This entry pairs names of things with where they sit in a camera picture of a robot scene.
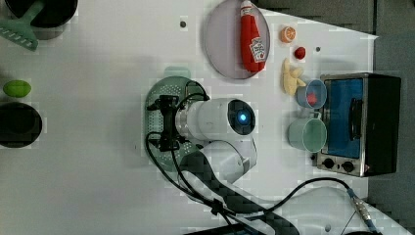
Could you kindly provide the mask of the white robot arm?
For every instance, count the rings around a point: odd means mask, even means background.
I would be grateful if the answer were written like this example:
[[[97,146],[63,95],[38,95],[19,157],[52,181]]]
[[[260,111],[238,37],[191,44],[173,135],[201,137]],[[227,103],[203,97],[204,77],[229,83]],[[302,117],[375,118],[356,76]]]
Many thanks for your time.
[[[338,178],[317,189],[302,183],[280,201],[235,186],[257,160],[255,115],[241,100],[153,95],[145,114],[149,157],[175,187],[224,217],[220,234],[411,235]]]

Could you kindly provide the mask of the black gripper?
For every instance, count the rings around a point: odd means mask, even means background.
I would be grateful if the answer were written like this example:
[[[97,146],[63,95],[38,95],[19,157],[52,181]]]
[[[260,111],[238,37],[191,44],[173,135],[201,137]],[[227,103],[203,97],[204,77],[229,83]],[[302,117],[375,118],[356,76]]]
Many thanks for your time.
[[[176,151],[185,142],[176,128],[175,117],[178,111],[178,96],[160,95],[147,110],[160,111],[162,115],[162,132],[151,131],[151,135],[158,135],[159,139],[151,139],[150,142],[161,152]]]

